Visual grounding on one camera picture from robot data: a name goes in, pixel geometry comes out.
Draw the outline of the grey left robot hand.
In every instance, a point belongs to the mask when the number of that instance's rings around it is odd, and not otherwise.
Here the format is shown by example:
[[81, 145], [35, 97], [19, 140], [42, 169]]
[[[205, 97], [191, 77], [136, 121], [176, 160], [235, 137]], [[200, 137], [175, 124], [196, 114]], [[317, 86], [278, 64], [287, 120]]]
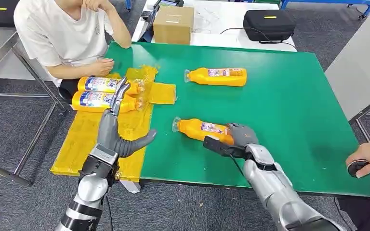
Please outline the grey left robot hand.
[[116, 90], [110, 102], [110, 106], [104, 110], [97, 136], [97, 143], [115, 151], [120, 158], [132, 155], [134, 152], [149, 145], [157, 134], [155, 129], [151, 129], [145, 136], [133, 141], [127, 140], [118, 133], [118, 115], [122, 100], [126, 91], [130, 88], [127, 78], [122, 78], [118, 83]]

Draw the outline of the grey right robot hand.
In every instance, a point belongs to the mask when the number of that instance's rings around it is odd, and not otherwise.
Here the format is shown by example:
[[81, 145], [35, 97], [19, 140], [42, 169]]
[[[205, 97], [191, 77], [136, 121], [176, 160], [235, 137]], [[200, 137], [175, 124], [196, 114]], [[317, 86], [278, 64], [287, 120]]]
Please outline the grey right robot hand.
[[228, 128], [233, 138], [234, 146], [243, 148], [248, 144], [259, 144], [256, 133], [250, 127], [237, 123], [229, 123]]

